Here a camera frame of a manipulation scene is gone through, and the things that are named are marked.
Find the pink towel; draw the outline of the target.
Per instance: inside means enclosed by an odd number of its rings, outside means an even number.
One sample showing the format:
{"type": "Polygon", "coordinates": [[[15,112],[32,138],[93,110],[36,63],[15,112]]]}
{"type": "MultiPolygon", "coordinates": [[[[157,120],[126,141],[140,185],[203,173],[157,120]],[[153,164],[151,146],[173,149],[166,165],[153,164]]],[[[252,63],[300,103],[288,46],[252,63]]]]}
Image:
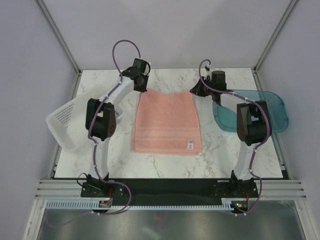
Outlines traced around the pink towel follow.
{"type": "Polygon", "coordinates": [[[195,156],[202,152],[200,122],[189,91],[139,95],[132,131],[135,153],[195,156]]]}

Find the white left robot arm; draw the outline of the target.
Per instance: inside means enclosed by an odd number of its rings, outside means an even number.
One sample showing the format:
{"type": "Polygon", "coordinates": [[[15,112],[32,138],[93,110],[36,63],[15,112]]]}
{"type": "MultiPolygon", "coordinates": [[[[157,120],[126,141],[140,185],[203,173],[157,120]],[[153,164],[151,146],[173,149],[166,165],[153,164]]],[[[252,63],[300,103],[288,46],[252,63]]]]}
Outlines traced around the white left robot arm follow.
{"type": "Polygon", "coordinates": [[[110,190],[108,150],[117,127],[116,107],[132,91],[145,92],[151,67],[131,66],[120,73],[115,86],[98,99],[87,102],[85,128],[93,141],[93,173],[86,175],[81,196],[105,197],[110,190]]]}

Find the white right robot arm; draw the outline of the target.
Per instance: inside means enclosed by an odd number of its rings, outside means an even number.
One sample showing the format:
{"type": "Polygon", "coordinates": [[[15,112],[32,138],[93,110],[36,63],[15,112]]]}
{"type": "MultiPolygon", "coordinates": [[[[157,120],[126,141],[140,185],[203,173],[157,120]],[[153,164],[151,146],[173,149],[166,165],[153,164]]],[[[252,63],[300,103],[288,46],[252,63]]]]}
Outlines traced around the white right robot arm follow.
{"type": "Polygon", "coordinates": [[[257,149],[272,134],[268,105],[264,100],[252,100],[227,89],[226,74],[222,70],[205,67],[206,75],[199,74],[199,81],[190,92],[199,97],[212,97],[217,105],[236,114],[236,133],[240,140],[237,163],[231,171],[229,193],[241,197],[247,191],[244,181],[258,178],[252,166],[257,149]]]}

